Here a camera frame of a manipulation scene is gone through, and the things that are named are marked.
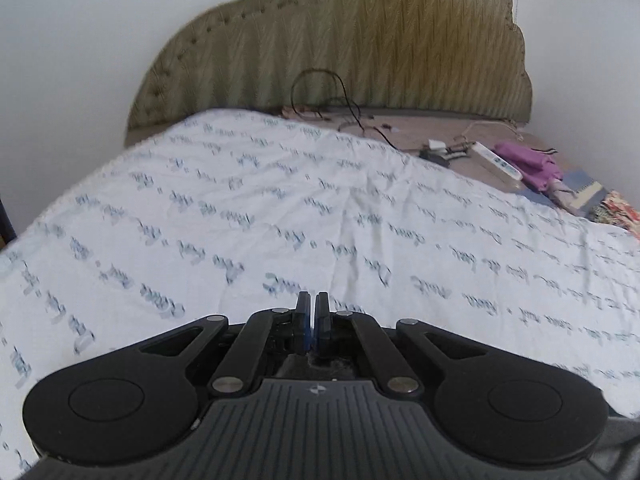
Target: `upholstered headboard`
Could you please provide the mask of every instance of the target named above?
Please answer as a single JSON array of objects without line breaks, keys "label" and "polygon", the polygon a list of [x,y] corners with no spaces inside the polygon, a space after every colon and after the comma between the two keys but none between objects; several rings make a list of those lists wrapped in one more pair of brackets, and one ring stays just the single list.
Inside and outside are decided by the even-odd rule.
[{"label": "upholstered headboard", "polygon": [[[307,68],[361,105],[527,121],[531,84],[511,0],[238,0],[195,18],[146,74],[129,128],[214,107],[288,105]],[[337,94],[309,75],[297,104]]]}]

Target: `bed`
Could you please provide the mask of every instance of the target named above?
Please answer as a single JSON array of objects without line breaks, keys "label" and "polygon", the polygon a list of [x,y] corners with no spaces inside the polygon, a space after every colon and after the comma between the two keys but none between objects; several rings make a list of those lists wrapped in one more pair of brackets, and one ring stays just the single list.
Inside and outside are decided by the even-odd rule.
[{"label": "bed", "polygon": [[[345,34],[354,28],[323,21],[327,9],[351,25],[377,16],[362,30],[380,19],[369,7],[352,14],[344,0],[241,0],[196,18],[167,44],[129,126],[174,126],[66,192],[0,253],[2,478],[36,460],[20,410],[39,379],[209,314],[234,323],[291,308],[300,290],[327,291],[332,310],[366,312],[384,326],[417,317],[567,368],[600,387],[619,414],[640,414],[635,238],[378,140],[240,109],[287,105],[297,70],[325,56],[364,105],[526,120],[530,84],[511,1],[411,1],[396,1],[405,20],[377,29],[373,44],[388,52],[395,41],[419,44],[416,30],[434,17],[443,27],[466,23],[463,5],[468,24],[484,18],[490,46],[430,38],[449,51],[446,60],[436,52],[424,70],[416,61],[415,80],[384,82],[374,75],[397,74],[392,61],[404,53],[380,70],[383,58],[352,55],[357,35],[296,51],[287,23],[298,20],[304,41],[317,43],[318,30],[336,32],[327,23]],[[312,34],[318,21],[324,28]],[[256,47],[265,44],[272,48]],[[498,67],[487,61],[494,54],[513,62]],[[453,62],[467,68],[447,72]],[[472,91],[456,93],[462,81]],[[334,90],[311,78],[294,99],[319,105]]]}]

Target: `round metal joint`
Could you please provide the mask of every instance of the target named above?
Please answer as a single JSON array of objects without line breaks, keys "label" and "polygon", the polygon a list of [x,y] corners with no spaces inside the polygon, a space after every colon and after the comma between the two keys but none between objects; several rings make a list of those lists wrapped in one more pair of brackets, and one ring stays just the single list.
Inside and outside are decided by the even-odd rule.
[{"label": "round metal joint", "polygon": [[221,394],[234,394],[242,390],[244,383],[237,377],[225,376],[218,377],[211,383],[211,386]]},{"label": "round metal joint", "polygon": [[417,390],[420,384],[411,377],[392,377],[386,386],[397,394],[410,394]]}]

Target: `mattress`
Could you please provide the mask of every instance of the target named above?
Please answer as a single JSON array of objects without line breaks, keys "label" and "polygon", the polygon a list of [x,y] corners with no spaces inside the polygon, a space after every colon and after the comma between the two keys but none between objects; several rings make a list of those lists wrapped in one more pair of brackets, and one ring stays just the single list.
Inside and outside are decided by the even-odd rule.
[{"label": "mattress", "polygon": [[190,320],[292,308],[415,317],[580,374],[640,413],[640,244],[376,140],[212,110],[65,193],[0,253],[0,478],[54,370]]}]

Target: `white wall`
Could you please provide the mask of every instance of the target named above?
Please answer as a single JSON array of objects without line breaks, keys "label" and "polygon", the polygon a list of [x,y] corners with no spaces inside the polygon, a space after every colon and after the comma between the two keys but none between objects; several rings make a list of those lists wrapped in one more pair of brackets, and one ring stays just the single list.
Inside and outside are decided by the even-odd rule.
[{"label": "white wall", "polygon": [[0,0],[0,197],[14,228],[117,155],[166,41],[229,0]]},{"label": "white wall", "polygon": [[640,0],[514,0],[525,128],[640,206]]}]

